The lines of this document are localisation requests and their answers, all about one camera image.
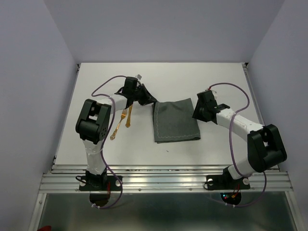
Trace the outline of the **gold knife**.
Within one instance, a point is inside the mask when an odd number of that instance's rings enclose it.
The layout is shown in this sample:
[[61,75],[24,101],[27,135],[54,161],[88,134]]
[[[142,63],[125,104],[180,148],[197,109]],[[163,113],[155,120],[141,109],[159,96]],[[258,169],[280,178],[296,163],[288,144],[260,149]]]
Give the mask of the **gold knife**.
[[128,110],[127,121],[126,121],[126,124],[125,124],[125,126],[126,126],[127,128],[130,127],[132,107],[133,107],[133,105],[131,105],[131,106],[129,107],[129,110]]

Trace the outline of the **grey cloth napkin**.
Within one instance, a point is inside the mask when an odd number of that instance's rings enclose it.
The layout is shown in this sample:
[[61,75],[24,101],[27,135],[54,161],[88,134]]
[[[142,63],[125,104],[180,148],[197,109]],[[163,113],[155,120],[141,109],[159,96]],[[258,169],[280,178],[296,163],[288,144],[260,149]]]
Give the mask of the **grey cloth napkin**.
[[156,143],[194,141],[201,138],[190,98],[152,105],[154,141]]

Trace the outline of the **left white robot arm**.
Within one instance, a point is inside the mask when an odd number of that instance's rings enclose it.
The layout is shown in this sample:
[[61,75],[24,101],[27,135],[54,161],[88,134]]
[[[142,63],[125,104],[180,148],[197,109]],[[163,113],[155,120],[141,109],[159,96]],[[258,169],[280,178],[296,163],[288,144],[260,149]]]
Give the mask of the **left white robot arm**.
[[84,178],[77,177],[82,186],[90,185],[97,190],[107,185],[107,167],[101,153],[103,144],[110,132],[109,120],[114,120],[115,113],[122,111],[122,116],[127,118],[127,125],[130,125],[130,114],[134,102],[141,106],[157,101],[144,84],[141,83],[141,76],[125,78],[124,86],[116,93],[109,96],[96,94],[95,90],[91,96],[105,97],[101,101],[87,99],[84,101],[81,112],[76,123],[76,132],[82,139],[87,157],[87,168]]

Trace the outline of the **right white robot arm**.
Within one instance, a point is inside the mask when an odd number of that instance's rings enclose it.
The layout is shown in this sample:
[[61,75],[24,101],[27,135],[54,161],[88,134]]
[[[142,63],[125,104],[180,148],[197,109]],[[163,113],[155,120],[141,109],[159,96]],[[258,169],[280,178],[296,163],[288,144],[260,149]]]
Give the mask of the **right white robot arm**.
[[206,90],[197,95],[193,118],[213,122],[236,134],[247,143],[247,156],[224,168],[221,175],[207,175],[204,188],[214,190],[248,190],[248,178],[262,173],[287,159],[287,153],[278,128],[255,123],[236,114],[226,104],[217,104],[214,93]]

